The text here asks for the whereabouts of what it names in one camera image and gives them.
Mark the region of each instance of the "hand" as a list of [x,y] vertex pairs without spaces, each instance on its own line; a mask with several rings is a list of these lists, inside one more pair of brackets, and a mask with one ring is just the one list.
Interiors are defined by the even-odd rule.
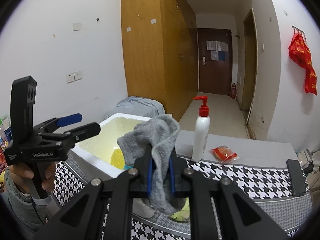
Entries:
[[[13,182],[17,185],[18,190],[22,193],[30,193],[28,185],[26,184],[24,178],[33,178],[32,170],[25,164],[19,163],[15,165],[9,166],[10,177]],[[46,191],[52,191],[54,189],[54,175],[56,173],[56,165],[55,163],[51,163],[47,169],[45,170],[45,177],[41,184],[42,188]]]

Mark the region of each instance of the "fire extinguisher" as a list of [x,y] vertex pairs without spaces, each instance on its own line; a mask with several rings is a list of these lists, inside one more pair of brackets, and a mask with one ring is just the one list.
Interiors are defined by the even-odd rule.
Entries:
[[232,99],[236,98],[236,89],[237,89],[237,84],[233,83],[231,86],[231,95],[230,95]]

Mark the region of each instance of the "gray cloth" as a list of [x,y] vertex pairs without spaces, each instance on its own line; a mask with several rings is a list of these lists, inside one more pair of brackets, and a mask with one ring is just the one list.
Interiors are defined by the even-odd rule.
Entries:
[[185,199],[171,196],[169,180],[166,178],[169,158],[179,132],[178,122],[167,114],[161,114],[137,124],[132,132],[118,139],[126,165],[134,164],[135,159],[142,157],[147,146],[151,144],[156,170],[152,177],[151,196],[143,201],[165,214],[180,211],[185,203]]
[[156,100],[132,96],[121,100],[114,109],[106,114],[105,119],[116,113],[154,117],[159,114],[164,114],[165,111],[163,105]]
[[[26,239],[32,239],[34,234],[39,230],[43,224],[39,220],[36,212],[32,206],[31,195],[23,195],[13,183],[9,170],[4,174],[4,182],[6,191],[1,193],[7,208],[12,212],[12,215],[17,220],[20,230]],[[45,206],[35,206],[37,212],[45,223]]]

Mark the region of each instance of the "white pump bottle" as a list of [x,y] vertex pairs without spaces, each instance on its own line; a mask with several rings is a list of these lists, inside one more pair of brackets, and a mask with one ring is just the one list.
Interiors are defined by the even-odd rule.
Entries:
[[195,162],[199,162],[204,157],[204,151],[207,146],[210,117],[209,108],[206,105],[208,97],[195,97],[194,100],[202,100],[202,106],[199,108],[199,116],[196,121],[195,139],[192,152],[192,160]]

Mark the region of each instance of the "wooden cabinet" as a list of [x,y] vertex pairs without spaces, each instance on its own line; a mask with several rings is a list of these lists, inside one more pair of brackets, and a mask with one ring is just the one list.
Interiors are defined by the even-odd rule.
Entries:
[[190,5],[121,0],[121,25],[129,96],[158,100],[180,120],[198,91],[196,16]]

